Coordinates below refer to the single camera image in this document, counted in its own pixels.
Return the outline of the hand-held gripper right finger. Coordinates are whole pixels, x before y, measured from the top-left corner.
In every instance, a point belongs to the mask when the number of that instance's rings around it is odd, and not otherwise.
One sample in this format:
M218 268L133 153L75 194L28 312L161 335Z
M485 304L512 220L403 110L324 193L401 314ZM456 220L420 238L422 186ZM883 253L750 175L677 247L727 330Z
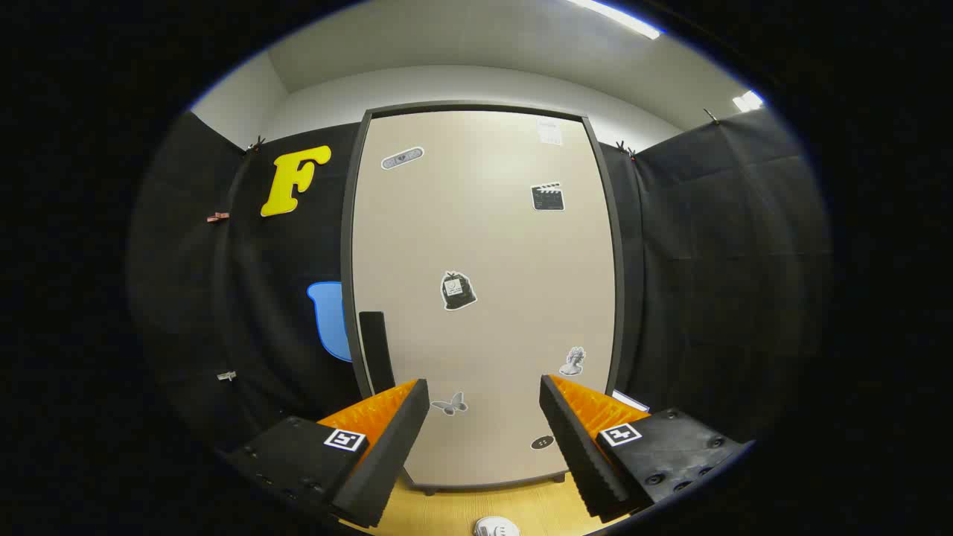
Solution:
M558 376L539 407L589 515L602 522L671 505L752 448L678 408L649 413Z

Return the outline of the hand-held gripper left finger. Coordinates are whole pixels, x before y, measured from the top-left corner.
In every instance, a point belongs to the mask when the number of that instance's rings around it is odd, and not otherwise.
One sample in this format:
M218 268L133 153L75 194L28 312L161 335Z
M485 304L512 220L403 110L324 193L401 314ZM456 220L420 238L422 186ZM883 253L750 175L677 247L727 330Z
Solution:
M406 381L319 421L289 416L223 457L273 499L322 521L378 525L430 406Z

